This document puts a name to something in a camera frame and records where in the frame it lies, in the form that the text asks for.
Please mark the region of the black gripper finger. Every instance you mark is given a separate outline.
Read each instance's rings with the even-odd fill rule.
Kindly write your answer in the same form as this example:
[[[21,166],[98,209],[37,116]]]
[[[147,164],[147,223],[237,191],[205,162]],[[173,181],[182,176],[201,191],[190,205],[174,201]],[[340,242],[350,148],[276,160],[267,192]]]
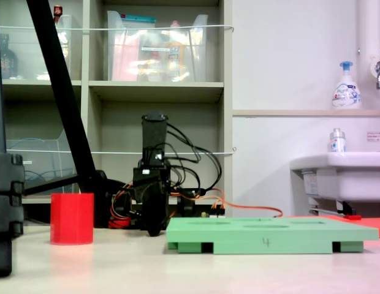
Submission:
[[[142,222],[150,236],[154,236],[153,202],[150,198],[144,198],[142,202]]]
[[[169,201],[168,196],[163,196],[156,205],[154,216],[153,236],[158,236],[162,230],[166,229],[169,221]]]

